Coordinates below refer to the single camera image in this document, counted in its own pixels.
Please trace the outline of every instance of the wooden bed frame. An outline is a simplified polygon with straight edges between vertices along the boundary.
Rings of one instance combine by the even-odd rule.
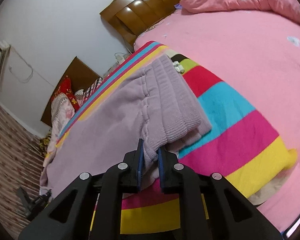
[[[172,14],[177,3],[179,0],[113,0],[100,15],[133,46],[141,33]],[[300,225],[289,240],[300,240]]]
[[[147,28],[175,11],[180,0],[113,0],[101,13],[123,39],[133,46]]]

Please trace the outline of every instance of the striped fabric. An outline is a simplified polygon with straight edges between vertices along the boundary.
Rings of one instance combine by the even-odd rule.
[[[212,124],[211,132],[179,152],[181,163],[203,175],[223,174],[246,197],[294,164],[295,151],[285,148],[277,131],[238,92],[204,67],[153,41],[104,80],[64,128],[58,147],[76,120],[89,116],[127,76],[162,53],[184,67],[183,77]],[[154,233],[179,227],[178,195],[162,194],[158,180],[123,200],[122,234]]]
[[[102,83],[102,78],[99,77],[97,80],[83,93],[82,104],[84,104],[89,97],[93,94],[93,92],[100,86]]]

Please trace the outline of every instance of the red stripe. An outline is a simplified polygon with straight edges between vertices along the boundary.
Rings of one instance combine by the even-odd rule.
[[[136,64],[138,64],[141,60],[143,60],[145,57],[149,56],[149,54],[151,54],[153,51],[155,51],[158,47],[163,46],[163,44],[157,44],[155,45],[151,50],[149,50],[146,54],[142,55],[140,58],[138,58],[138,60],[136,60],[131,66],[129,66],[126,70],[124,70],[119,76],[117,76],[114,80],[112,80],[101,92],[100,94],[98,94],[87,106],[85,106],[85,110],[88,109],[103,93],[104,91],[106,91],[109,87],[111,87],[120,77],[122,77],[125,73],[127,73],[130,69],[132,69]],[[82,114],[85,112],[82,111],[80,115],[78,115],[73,122],[71,123],[71,125],[68,127],[68,129],[65,131],[65,133],[62,135],[62,137],[71,129],[71,127],[74,125],[74,123],[82,116]]]
[[[192,68],[183,75],[183,78],[197,98],[210,87],[222,81],[222,79],[218,78],[215,74],[202,66]]]
[[[155,182],[138,194],[134,194],[122,200],[122,209],[147,207],[160,203],[164,203],[173,199],[177,199],[178,194],[163,194],[161,193],[160,181],[156,179]]]
[[[227,176],[250,162],[278,136],[278,132],[255,110],[219,137],[195,149],[179,161],[199,174],[209,176],[219,172]],[[161,204],[176,198],[178,195],[162,194],[157,179],[147,189],[124,199],[122,209]]]

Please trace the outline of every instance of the pink stripe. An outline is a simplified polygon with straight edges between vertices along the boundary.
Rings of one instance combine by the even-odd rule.
[[[157,179],[150,187],[123,199],[122,209],[152,206],[177,199],[178,197],[178,194],[165,195],[161,193],[160,181]]]
[[[227,176],[251,161],[278,136],[278,132],[255,110],[180,162],[203,175],[219,172]]]

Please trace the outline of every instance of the silver screw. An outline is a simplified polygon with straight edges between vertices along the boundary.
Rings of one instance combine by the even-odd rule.
[[[125,170],[126,168],[128,168],[128,164],[127,163],[119,163],[118,168],[120,170]]]
[[[214,179],[216,179],[216,180],[222,179],[222,175],[221,175],[220,173],[217,173],[217,172],[213,173],[213,174],[212,174],[212,177],[213,177]]]
[[[176,163],[174,166],[173,166],[177,171],[181,171],[184,166],[181,164],[181,163]]]
[[[79,178],[82,180],[88,179],[90,177],[90,174],[87,172],[83,172],[80,174]]]

